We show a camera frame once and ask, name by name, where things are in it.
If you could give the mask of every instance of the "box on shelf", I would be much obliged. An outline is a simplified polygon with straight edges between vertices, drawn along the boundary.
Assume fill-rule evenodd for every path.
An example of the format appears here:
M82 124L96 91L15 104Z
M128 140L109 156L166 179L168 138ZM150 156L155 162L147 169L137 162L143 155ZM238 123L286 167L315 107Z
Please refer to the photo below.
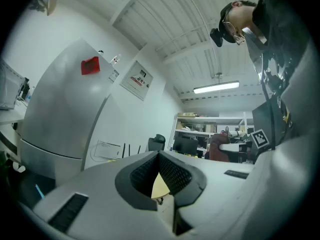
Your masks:
M176 130L181 130L183 127L184 127L184 126L182 125L181 122L177 122L175 129L176 129Z
M178 117L196 117L196 113L193 112L180 112L178 113Z
M206 124L205 125L205 132L206 133L216 133L217 132L217 125L216 124Z

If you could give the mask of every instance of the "ceiling light fixture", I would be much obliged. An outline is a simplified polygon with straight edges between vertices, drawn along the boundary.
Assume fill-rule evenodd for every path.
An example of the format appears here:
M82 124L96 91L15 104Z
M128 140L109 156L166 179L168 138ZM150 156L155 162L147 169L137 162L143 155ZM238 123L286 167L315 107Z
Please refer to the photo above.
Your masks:
M223 83L217 83L217 84L207 85L203 87L197 87L197 88L194 88L193 91L195 94L202 94L207 92L215 92L215 91L221 91L226 89L238 88L239 85L240 85L239 81L223 82Z

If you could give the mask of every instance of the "black slot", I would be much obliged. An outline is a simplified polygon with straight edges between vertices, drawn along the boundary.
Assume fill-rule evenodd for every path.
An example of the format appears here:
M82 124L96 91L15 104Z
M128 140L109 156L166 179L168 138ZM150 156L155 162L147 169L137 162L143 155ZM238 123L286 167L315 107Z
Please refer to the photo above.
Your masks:
M81 194L74 194L66 204L50 219L49 225L65 233L75 220L88 197Z
M239 171L234 171L234 170L227 170L224 174L229 175L229 176L233 176L233 177L237 177L237 178L241 178L241 179L244 179L244 180L249 175L249 173L239 172Z

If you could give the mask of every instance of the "yellow object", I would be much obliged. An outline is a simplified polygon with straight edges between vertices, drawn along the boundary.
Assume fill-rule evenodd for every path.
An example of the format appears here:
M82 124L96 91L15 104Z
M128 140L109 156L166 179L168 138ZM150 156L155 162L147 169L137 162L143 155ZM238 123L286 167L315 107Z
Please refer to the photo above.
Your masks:
M290 115L290 112L289 112L288 108L286 108L286 117L283 118L283 120L285 121L286 124L288 123L289 115Z
M166 183L162 179L160 173L158 173L153 183L151 198L152 199L162 198L165 195L169 194L169 192L170 192L169 188L167 187Z
M178 117L196 117L196 113L193 112L180 112L178 113Z

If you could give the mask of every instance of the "black grille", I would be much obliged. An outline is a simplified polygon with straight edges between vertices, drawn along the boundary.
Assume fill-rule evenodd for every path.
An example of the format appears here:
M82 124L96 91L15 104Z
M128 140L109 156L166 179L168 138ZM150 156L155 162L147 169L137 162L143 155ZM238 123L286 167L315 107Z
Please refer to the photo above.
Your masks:
M151 197L155 179L158 175L158 156L153 158L136 168L130 174L132 186L140 193Z
M161 154L159 155L159 172L172 195L181 191L192 179L189 171Z
M77 193L74 194L56 213L56 215L54 215L53 218L50 219L49 225L65 233L72 222L75 220L87 200L87 196Z
M240 171L234 171L234 170L227 170L224 174L229 175L229 176L233 176L233 177L237 177L237 178L241 178L241 179L244 179L244 180L249 175L249 173L240 172Z

